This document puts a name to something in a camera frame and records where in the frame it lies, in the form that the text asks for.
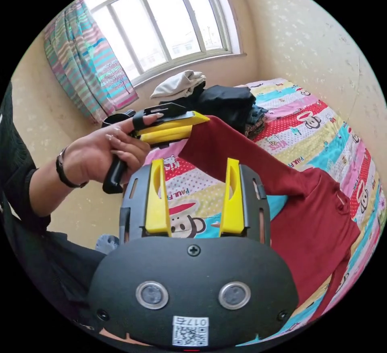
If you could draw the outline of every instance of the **colorful bedspread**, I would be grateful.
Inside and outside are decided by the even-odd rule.
[[[256,137],[256,144],[298,170],[313,166],[327,171],[350,198],[351,216],[361,234],[352,246],[347,272],[328,311],[355,283],[379,241],[387,218],[379,174],[361,138],[307,90],[285,79],[245,86],[256,97],[256,104],[269,110],[265,129]],[[216,237],[225,185],[179,158],[184,145],[185,141],[181,141],[167,149],[154,150],[147,163],[164,158],[173,236]],[[268,200],[273,218],[286,203],[286,197],[269,196]],[[326,282],[293,313],[282,330],[268,339],[305,325],[321,302],[329,280],[327,276]]]

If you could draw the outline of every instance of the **label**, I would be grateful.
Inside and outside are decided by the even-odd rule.
[[[172,345],[182,347],[208,346],[208,318],[173,317]]]

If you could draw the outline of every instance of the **black handle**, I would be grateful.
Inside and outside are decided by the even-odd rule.
[[[105,193],[112,195],[114,193],[123,192],[123,188],[120,183],[126,168],[127,165],[125,162],[120,160],[117,156],[113,156],[112,164],[110,165],[102,185],[102,190]]]
[[[114,123],[121,122],[132,117],[135,114],[133,110],[129,110],[126,113],[117,113],[108,116],[102,123],[102,128],[110,126]],[[112,164],[105,176],[104,183],[102,184],[102,190],[109,194],[122,193],[123,188],[120,185],[122,176],[127,168],[125,162],[120,160],[117,156],[113,156]]]

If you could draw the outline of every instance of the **striped curtain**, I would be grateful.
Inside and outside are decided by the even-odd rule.
[[[90,122],[100,124],[138,99],[84,0],[47,25],[44,49],[57,80]]]

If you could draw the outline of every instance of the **bracelet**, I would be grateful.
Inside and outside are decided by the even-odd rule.
[[[71,181],[69,181],[69,179],[66,177],[65,175],[65,171],[63,169],[63,161],[65,159],[65,151],[66,151],[67,147],[65,147],[57,156],[56,158],[56,162],[55,162],[55,165],[56,165],[56,172],[58,173],[58,176],[59,176],[59,179],[65,184],[67,185],[69,188],[83,188],[85,185],[88,184],[88,181],[86,181],[85,183],[82,183],[82,184],[73,184]]]

